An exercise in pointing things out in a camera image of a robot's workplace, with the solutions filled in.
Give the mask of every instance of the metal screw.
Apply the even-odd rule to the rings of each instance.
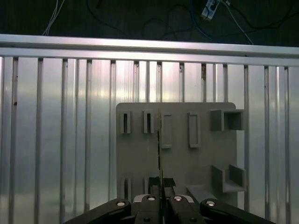
[[[120,206],[120,207],[121,207],[121,206],[124,206],[124,205],[125,205],[124,202],[118,202],[118,203],[117,203],[117,206]]]
[[[215,205],[215,202],[207,201],[206,204],[207,204],[208,206],[214,206],[214,205]]]
[[[176,200],[176,201],[178,201],[178,202],[179,202],[179,201],[181,201],[181,200],[182,200],[182,197],[180,197],[180,196],[175,196],[175,197],[174,197],[174,200]]]
[[[150,222],[150,218],[148,218],[148,217],[145,217],[143,220],[144,220],[145,222]]]

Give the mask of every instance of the white cable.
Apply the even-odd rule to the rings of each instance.
[[[50,21],[48,23],[48,26],[47,26],[46,30],[43,32],[43,35],[47,35],[48,34],[49,25],[50,25],[52,19],[56,16],[57,8],[58,8],[58,0],[56,0],[55,9],[54,9],[54,11],[52,13],[51,19],[50,19]]]
[[[247,37],[247,39],[250,41],[250,43],[252,45],[254,45],[254,43],[252,42],[252,40],[248,37],[248,35],[245,33],[245,31],[240,27],[240,25],[238,24],[237,20],[235,19],[234,15],[232,14],[229,6],[223,1],[223,0],[220,0],[220,2],[225,5],[225,7],[228,9],[230,15],[232,16],[233,20],[235,21],[236,25],[238,26],[238,28],[244,33],[244,35]]]
[[[56,18],[58,17],[59,13],[60,13],[60,10],[62,8],[62,6],[64,5],[64,2],[65,0],[62,1],[59,9],[58,9],[58,12],[55,14],[54,18],[50,21],[50,23],[48,24],[48,27],[46,28],[45,32],[46,32],[46,35],[49,35],[49,32],[50,32],[50,29],[51,29],[51,26],[53,25],[53,23],[55,22]]]

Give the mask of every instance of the black cable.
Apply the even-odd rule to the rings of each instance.
[[[299,15],[299,12],[296,12],[296,13],[291,14],[290,16],[288,16],[288,17],[285,19],[285,21],[287,21],[288,19],[290,19],[290,18],[292,18],[292,17],[294,17],[294,16],[296,16],[296,15]],[[245,33],[246,33],[246,34],[254,33],[254,32],[261,31],[261,30],[263,30],[263,29],[264,29],[264,28],[255,29],[255,30],[251,30],[251,31],[246,31]],[[190,29],[180,29],[180,30],[175,30],[175,31],[172,31],[172,32],[165,33],[163,36],[161,36],[160,39],[164,39],[166,36],[171,35],[171,34],[173,34],[173,33],[184,33],[184,32],[189,32],[189,31],[190,31]],[[238,32],[238,33],[232,33],[232,34],[218,35],[218,36],[214,36],[214,37],[227,37],[227,36],[237,36],[237,35],[244,35],[244,33],[243,33],[243,32]]]
[[[192,15],[191,15],[191,12],[189,10],[189,7],[185,6],[185,5],[181,5],[181,4],[176,4],[176,5],[172,6],[171,9],[168,11],[168,14],[167,14],[167,24],[169,22],[170,13],[175,8],[177,8],[177,7],[181,7],[183,9],[185,9],[187,12],[189,12],[190,19],[192,20]],[[206,17],[204,18],[204,20],[199,25],[201,25],[202,23],[204,23],[207,20],[207,18],[209,17],[209,15],[210,15],[209,8],[207,6],[205,6],[205,8],[207,9],[207,15],[206,15]],[[169,36],[169,35],[174,35],[176,33],[186,33],[186,32],[190,32],[189,38],[191,38],[192,31],[193,31],[193,23],[192,22],[191,22],[191,27],[189,29],[181,29],[181,30],[176,30],[176,31],[172,30],[172,31],[168,32],[167,27],[168,27],[168,25],[166,25],[166,27],[165,27],[165,33],[159,38],[160,40],[163,40],[166,36]]]
[[[106,26],[106,27],[110,27],[111,29],[114,29],[114,30],[118,31],[119,33],[121,33],[124,37],[126,37],[126,38],[128,37],[128,35],[127,35],[124,31],[122,31],[122,30],[118,29],[117,27],[114,27],[114,26],[112,26],[112,25],[110,25],[110,24],[108,24],[108,23],[103,22],[102,20],[100,20],[100,19],[93,13],[93,11],[90,9],[89,1],[88,1],[88,0],[86,0],[86,8],[87,8],[87,10],[89,11],[89,13],[93,16],[93,18],[94,18],[99,24],[104,25],[104,26]]]
[[[287,13],[284,15],[284,17],[276,22],[272,22],[268,25],[265,25],[265,26],[254,26],[252,25],[249,20],[247,19],[247,17],[245,16],[245,14],[243,12],[241,12],[238,8],[236,8],[234,5],[230,4],[229,6],[235,10],[237,13],[239,13],[243,19],[247,22],[247,24],[249,25],[250,28],[252,29],[279,29],[281,27],[281,25],[283,24],[283,22],[287,19],[288,15],[290,14],[291,10],[292,10],[292,7],[295,3],[295,0],[293,0],[293,2],[291,3],[291,6],[289,7]]]
[[[190,18],[191,18],[191,12],[189,10],[189,7],[186,6],[186,5],[182,5],[182,4],[176,4],[176,5],[173,5],[170,10],[168,10],[168,13],[167,13],[167,16],[166,16],[166,23],[169,24],[169,18],[170,18],[170,14],[172,13],[173,10],[175,10],[176,8],[182,8],[184,9],[185,11],[187,11],[190,15]],[[193,30],[193,24],[191,23],[191,27],[190,27],[190,36],[192,35],[192,30]],[[167,34],[169,33],[168,32],[168,26],[166,25],[165,26],[165,33],[164,34]]]
[[[141,28],[141,37],[142,37],[142,38],[144,38],[144,30],[145,30],[146,25],[148,25],[148,24],[151,23],[151,22],[159,22],[159,23],[165,24],[167,27],[170,28],[171,32],[173,33],[173,36],[174,36],[175,40],[176,40],[176,41],[178,40],[178,37],[176,36],[176,32],[174,32],[173,28],[172,28],[167,22],[164,22],[163,20],[158,19],[158,18],[151,18],[151,19],[147,20],[147,21],[143,24],[143,26],[142,26],[142,28]]]
[[[285,20],[283,21],[283,23],[286,22],[288,19],[290,19],[290,18],[296,16],[296,15],[299,15],[299,12],[293,13],[293,14],[291,14],[290,16],[288,16],[287,18],[285,18]],[[261,30],[263,30],[263,29],[265,29],[265,28],[254,29],[254,30],[251,30],[251,31],[246,31],[245,33],[246,33],[246,34],[250,34],[250,33],[254,33],[254,32],[261,31]],[[226,34],[226,35],[218,35],[218,36],[215,36],[215,37],[237,36],[237,35],[243,35],[243,34],[244,34],[244,33],[239,32],[239,33],[232,33],[232,34]]]
[[[163,34],[163,36],[161,36],[159,38],[159,40],[163,40],[165,37],[169,36],[169,35],[173,35],[173,34],[176,34],[176,33],[186,33],[186,32],[190,32],[191,29],[188,28],[188,29],[180,29],[180,30],[174,30],[174,31],[171,31],[171,32],[167,32],[165,34]]]

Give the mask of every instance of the gray plastic board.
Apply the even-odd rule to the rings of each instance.
[[[187,194],[187,186],[201,186],[216,197],[226,198],[230,204],[235,204],[236,193],[223,196],[218,189],[212,188],[211,171],[212,165],[225,171],[230,164],[236,165],[236,131],[226,129],[211,131],[213,122],[210,116],[211,111],[215,110],[230,113],[235,111],[233,103],[118,104],[116,107],[118,197],[125,195],[128,197],[129,194],[134,198],[138,194],[147,193],[143,190],[147,182],[142,182],[142,178],[159,174],[158,110],[162,115],[161,153],[164,177],[174,179],[176,194]],[[130,184],[129,193],[126,194],[123,192],[125,178],[135,182]]]

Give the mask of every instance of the silver bolt head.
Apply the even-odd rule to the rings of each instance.
[[[206,204],[208,206],[215,206],[215,202],[212,202],[212,201],[207,201]]]
[[[176,201],[181,201],[181,200],[182,200],[182,197],[180,197],[180,196],[175,196],[175,197],[174,197],[174,200],[176,200]]]
[[[125,205],[124,202],[118,202],[118,203],[117,203],[117,206],[119,206],[119,207],[124,206],[124,205]]]

